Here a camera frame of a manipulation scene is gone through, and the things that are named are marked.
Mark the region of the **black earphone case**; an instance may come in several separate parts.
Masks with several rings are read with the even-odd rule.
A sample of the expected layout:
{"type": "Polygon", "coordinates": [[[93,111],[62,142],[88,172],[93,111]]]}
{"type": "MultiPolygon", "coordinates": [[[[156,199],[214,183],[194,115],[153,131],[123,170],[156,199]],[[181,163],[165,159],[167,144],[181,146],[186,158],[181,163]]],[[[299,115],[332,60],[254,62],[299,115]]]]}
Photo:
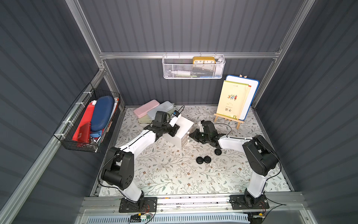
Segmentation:
{"type": "Polygon", "coordinates": [[[214,153],[215,153],[216,155],[221,155],[221,154],[222,154],[222,150],[219,149],[219,148],[216,148],[216,149],[214,150],[214,153]]]}
{"type": "Polygon", "coordinates": [[[201,156],[197,157],[197,158],[196,158],[196,162],[197,162],[198,164],[203,164],[203,163],[204,163],[203,157],[201,157],[201,156]]]}
{"type": "Polygon", "coordinates": [[[207,163],[207,164],[209,164],[209,163],[212,161],[211,157],[209,157],[209,156],[205,156],[205,157],[203,158],[203,160],[204,160],[204,162],[207,163]]]}

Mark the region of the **white drawer cabinet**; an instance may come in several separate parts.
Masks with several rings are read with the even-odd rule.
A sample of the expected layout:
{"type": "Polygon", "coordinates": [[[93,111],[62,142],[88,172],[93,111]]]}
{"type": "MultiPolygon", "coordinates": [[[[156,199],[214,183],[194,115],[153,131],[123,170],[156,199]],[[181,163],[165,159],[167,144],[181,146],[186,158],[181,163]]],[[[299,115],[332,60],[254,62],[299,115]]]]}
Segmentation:
{"type": "Polygon", "coordinates": [[[193,131],[194,123],[184,117],[180,117],[176,125],[179,126],[176,135],[172,137],[168,133],[165,133],[163,138],[179,149],[182,149],[188,142],[189,134],[193,131]]]}

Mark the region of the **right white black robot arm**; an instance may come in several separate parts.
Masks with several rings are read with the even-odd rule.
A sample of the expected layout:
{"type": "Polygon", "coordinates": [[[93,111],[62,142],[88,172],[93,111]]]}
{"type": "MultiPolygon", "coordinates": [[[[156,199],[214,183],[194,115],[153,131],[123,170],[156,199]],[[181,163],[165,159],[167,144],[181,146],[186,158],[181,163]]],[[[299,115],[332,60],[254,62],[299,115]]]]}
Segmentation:
{"type": "Polygon", "coordinates": [[[202,120],[199,122],[199,128],[190,133],[189,137],[196,142],[215,147],[218,153],[223,149],[244,152],[253,171],[249,186],[245,189],[245,200],[255,203],[263,198],[266,182],[270,179],[269,174],[280,163],[279,157],[263,136],[233,137],[218,133],[213,122],[202,120]]]}

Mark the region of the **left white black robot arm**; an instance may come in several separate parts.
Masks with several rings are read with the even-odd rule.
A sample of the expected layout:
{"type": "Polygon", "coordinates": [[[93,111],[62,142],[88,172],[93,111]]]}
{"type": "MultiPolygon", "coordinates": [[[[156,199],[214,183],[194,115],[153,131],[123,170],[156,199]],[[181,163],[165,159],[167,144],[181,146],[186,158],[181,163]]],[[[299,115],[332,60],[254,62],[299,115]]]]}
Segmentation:
{"type": "Polygon", "coordinates": [[[133,182],[136,157],[159,140],[163,134],[167,133],[174,137],[180,128],[177,124],[179,118],[181,113],[177,110],[172,114],[158,111],[154,121],[144,127],[137,137],[118,148],[112,147],[98,174],[98,181],[105,182],[101,186],[119,190],[131,203],[142,200],[143,191],[133,182]]]}

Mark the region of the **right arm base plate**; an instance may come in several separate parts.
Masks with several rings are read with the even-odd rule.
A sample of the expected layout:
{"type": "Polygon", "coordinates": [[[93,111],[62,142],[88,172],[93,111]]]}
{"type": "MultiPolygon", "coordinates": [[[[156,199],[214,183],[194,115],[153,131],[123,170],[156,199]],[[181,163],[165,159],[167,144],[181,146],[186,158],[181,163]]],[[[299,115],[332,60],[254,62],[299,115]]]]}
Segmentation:
{"type": "Polygon", "coordinates": [[[265,195],[254,198],[251,195],[231,195],[229,203],[233,210],[267,210],[270,208],[265,195]]]}

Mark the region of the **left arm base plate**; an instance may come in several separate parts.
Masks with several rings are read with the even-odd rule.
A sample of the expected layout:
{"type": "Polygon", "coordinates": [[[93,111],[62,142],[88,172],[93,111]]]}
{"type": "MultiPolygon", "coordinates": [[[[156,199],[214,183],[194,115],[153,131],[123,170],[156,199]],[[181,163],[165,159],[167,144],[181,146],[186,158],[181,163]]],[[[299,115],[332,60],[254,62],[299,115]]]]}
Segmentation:
{"type": "Polygon", "coordinates": [[[119,213],[145,213],[155,212],[157,210],[157,197],[144,197],[137,202],[131,202],[125,198],[121,199],[119,213]]]}

